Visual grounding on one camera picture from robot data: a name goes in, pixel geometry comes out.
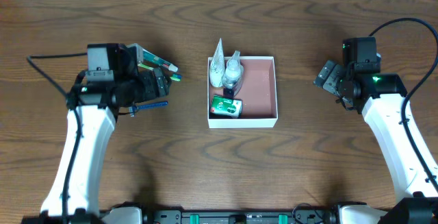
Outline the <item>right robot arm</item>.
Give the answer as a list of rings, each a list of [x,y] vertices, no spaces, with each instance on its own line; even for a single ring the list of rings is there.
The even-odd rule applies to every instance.
[[[342,203],[333,223],[436,223],[437,163],[413,118],[408,93],[395,73],[380,73],[379,55],[345,65],[327,61],[314,84],[363,116],[389,169],[396,205],[389,211]]]

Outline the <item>green soap box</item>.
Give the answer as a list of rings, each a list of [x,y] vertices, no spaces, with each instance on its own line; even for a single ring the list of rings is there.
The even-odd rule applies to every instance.
[[[239,99],[228,99],[214,95],[209,111],[219,116],[230,116],[233,119],[240,117],[243,109],[243,102]]]

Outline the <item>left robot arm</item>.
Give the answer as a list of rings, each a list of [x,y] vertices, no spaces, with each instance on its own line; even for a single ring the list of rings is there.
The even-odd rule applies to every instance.
[[[140,45],[90,44],[88,67],[70,91],[61,90],[68,109],[66,142],[55,181],[37,216],[23,223],[143,223],[139,206],[99,208],[99,186],[107,144],[121,108],[168,95],[171,79],[161,68],[139,71]]]

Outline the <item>clear spray bottle blue liquid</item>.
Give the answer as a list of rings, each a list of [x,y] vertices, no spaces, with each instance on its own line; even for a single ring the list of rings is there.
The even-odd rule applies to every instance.
[[[244,67],[240,63],[240,51],[235,51],[227,61],[224,75],[222,76],[223,95],[232,99],[240,91],[243,83]]]

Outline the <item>white cardboard box pink inside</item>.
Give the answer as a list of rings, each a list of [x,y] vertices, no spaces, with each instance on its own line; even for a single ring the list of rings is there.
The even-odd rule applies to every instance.
[[[223,90],[207,85],[207,122],[210,129],[273,128],[278,121],[276,71],[272,56],[242,56],[243,83],[235,96],[242,101],[239,117],[218,116],[211,113],[213,96]]]

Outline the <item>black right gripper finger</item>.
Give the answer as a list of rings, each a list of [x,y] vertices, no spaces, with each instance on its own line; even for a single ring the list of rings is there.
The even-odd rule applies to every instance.
[[[340,97],[338,86],[340,81],[344,78],[346,71],[344,70],[343,66],[339,64],[326,64],[324,69],[327,70],[328,73],[325,77],[323,89],[337,97]]]
[[[337,63],[328,60],[325,63],[325,65],[322,67],[321,71],[317,74],[317,77],[313,81],[313,84],[319,88],[322,88],[325,84],[332,84],[334,77],[334,70],[336,66]]]

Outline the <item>white shampoo tube leaf print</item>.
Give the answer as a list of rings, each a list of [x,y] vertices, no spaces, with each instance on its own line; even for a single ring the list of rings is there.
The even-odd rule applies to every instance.
[[[219,40],[209,65],[209,81],[214,88],[222,88],[222,77],[225,72],[222,39]]]

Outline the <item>green toothpaste tube white cap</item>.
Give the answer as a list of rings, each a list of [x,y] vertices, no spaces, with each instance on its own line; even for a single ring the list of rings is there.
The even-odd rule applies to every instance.
[[[136,48],[137,48],[138,62],[139,63],[150,62],[150,63],[156,64],[158,66],[162,66],[165,69],[168,69],[169,71],[172,71],[174,73],[176,73],[179,70],[179,68],[177,66],[175,66],[174,64],[170,63],[167,60],[164,60],[163,58],[161,58],[153,53],[151,53],[150,51],[147,51],[143,47],[137,45]]]

